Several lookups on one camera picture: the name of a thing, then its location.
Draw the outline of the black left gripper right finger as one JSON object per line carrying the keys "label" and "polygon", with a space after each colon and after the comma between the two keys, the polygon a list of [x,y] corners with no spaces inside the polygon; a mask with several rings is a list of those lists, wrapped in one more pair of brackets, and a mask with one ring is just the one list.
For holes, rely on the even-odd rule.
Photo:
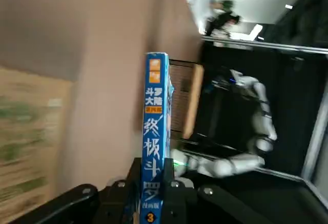
{"label": "black left gripper right finger", "polygon": [[164,223],[259,223],[259,214],[216,185],[186,187],[174,178],[173,160],[163,167]]}

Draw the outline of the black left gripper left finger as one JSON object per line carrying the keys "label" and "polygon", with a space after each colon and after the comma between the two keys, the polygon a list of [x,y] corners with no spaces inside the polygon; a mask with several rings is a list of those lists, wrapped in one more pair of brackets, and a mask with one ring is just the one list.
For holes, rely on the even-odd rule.
{"label": "black left gripper left finger", "polygon": [[125,179],[98,190],[79,185],[23,215],[23,223],[125,223],[138,199],[141,158],[135,158]]}

